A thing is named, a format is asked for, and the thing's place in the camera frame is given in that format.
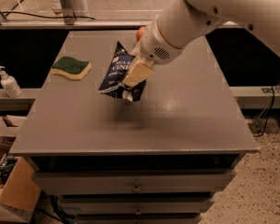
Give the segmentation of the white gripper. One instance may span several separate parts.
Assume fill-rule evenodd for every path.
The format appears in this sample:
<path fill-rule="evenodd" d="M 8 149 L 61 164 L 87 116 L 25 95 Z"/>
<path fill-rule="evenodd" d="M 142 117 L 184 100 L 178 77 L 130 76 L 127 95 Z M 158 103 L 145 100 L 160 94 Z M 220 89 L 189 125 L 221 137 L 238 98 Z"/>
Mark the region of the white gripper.
<path fill-rule="evenodd" d="M 162 36 L 157 21 L 152 21 L 131 52 L 132 56 L 145 59 L 133 61 L 122 83 L 128 87 L 136 86 L 153 75 L 154 63 L 168 64 L 177 58 L 183 49 L 184 47 L 175 46 L 167 41 Z"/>

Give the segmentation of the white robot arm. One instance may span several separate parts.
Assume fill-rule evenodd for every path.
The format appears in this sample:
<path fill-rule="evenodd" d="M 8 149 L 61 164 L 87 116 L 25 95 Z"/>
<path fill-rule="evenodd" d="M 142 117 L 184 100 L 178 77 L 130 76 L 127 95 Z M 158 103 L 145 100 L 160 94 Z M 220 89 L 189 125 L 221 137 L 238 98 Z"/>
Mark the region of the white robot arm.
<path fill-rule="evenodd" d="M 173 0 L 144 30 L 122 83 L 134 87 L 194 39 L 232 21 L 280 57 L 280 0 Z"/>

